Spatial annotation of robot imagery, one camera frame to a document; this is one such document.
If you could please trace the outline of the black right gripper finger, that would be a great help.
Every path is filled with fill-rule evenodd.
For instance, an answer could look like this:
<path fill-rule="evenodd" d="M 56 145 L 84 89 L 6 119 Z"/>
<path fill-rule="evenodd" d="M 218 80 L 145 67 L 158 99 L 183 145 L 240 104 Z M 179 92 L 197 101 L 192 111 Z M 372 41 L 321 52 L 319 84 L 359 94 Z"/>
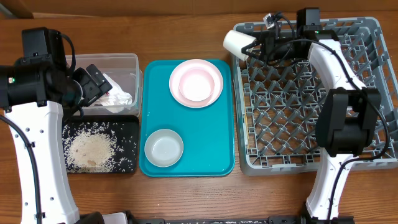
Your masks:
<path fill-rule="evenodd" d="M 242 53 L 264 53 L 264 47 L 263 47 L 263 40 L 258 40 L 256 39 L 252 43 L 245 45 L 242 49 Z"/>
<path fill-rule="evenodd" d="M 245 48 L 241 49 L 242 61 L 246 61 L 248 58 L 254 58 L 256 60 L 264 61 L 264 49 L 262 47 L 253 47 L 253 48 Z"/>

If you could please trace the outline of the white paper cup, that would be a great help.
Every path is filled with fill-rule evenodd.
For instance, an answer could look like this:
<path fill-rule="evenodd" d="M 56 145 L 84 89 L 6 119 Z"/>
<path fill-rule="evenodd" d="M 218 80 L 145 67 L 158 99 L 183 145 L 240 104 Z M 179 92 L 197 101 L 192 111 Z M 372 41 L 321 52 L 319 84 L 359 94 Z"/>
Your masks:
<path fill-rule="evenodd" d="M 246 61 L 249 56 L 242 53 L 242 48 L 253 43 L 255 40 L 256 38 L 251 35 L 230 30 L 224 37 L 223 47 L 238 59 Z"/>

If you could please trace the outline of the white napkin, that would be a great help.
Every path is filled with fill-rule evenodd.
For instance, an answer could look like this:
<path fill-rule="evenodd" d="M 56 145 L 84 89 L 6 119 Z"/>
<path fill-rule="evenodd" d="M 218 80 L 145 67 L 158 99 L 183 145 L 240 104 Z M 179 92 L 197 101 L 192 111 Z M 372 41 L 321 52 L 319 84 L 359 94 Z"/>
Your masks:
<path fill-rule="evenodd" d="M 110 95 L 101 96 L 94 102 L 94 105 L 105 106 L 112 113 L 122 112 L 123 109 L 129 109 L 132 105 L 132 96 L 123 89 L 107 74 L 103 74 L 105 79 L 111 84 Z"/>

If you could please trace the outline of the pink small bowl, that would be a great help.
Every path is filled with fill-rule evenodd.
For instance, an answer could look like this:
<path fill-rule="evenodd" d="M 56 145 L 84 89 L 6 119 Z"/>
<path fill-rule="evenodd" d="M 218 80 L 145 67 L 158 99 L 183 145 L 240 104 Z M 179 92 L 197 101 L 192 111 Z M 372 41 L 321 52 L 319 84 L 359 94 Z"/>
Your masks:
<path fill-rule="evenodd" d="M 215 83 L 206 70 L 191 69 L 186 71 L 179 83 L 180 93 L 190 101 L 204 101 L 211 96 Z"/>

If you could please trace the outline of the pink plate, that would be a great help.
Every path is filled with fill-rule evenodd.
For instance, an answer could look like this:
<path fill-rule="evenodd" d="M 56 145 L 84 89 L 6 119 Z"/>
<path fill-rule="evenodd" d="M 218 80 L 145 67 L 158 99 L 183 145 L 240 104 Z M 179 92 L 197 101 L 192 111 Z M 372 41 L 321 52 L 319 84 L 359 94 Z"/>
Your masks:
<path fill-rule="evenodd" d="M 215 83 L 214 91 L 209 98 L 204 101 L 190 101 L 186 99 L 179 91 L 179 83 L 182 75 L 191 69 L 201 69 L 209 72 Z M 169 79 L 169 89 L 172 96 L 175 98 L 177 102 L 181 105 L 184 105 L 189 108 L 204 108 L 206 106 L 210 106 L 214 103 L 221 95 L 223 90 L 223 77 L 220 70 L 213 65 L 211 62 L 202 59 L 191 59 L 186 60 L 179 65 L 177 65 L 171 73 Z"/>

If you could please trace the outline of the grey bowl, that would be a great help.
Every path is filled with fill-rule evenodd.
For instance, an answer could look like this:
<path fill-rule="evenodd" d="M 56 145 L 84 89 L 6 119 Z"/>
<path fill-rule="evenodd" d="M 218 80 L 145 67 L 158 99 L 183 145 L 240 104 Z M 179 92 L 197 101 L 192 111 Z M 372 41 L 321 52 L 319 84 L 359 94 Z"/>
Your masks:
<path fill-rule="evenodd" d="M 183 140 L 171 129 L 154 131 L 146 140 L 144 154 L 147 160 L 156 167 L 170 167 L 182 157 Z"/>

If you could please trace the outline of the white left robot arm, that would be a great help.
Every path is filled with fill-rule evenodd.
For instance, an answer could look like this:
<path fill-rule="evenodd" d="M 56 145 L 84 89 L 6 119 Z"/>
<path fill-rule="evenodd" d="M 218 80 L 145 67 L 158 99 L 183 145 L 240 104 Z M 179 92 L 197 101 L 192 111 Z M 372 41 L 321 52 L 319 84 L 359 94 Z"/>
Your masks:
<path fill-rule="evenodd" d="M 22 31 L 24 54 L 1 67 L 1 120 L 11 130 L 22 192 L 22 223 L 102 223 L 80 215 L 68 183 L 63 122 L 110 91 L 95 65 L 67 62 L 67 35 L 46 27 Z"/>

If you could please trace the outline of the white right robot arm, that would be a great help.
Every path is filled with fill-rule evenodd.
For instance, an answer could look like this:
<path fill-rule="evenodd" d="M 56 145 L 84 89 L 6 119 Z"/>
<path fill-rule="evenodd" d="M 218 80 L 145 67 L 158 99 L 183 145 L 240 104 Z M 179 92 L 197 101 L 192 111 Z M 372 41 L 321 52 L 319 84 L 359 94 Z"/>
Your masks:
<path fill-rule="evenodd" d="M 336 32 L 321 26 L 319 9 L 299 10 L 297 27 L 287 39 L 279 36 L 282 18 L 280 12 L 264 16 L 267 30 L 242 43 L 238 57 L 259 59 L 272 68 L 285 60 L 307 59 L 315 67 L 326 91 L 315 126 L 320 167 L 297 223 L 353 223 L 352 217 L 339 216 L 338 204 L 353 164 L 373 140 L 381 94 L 355 76 Z"/>

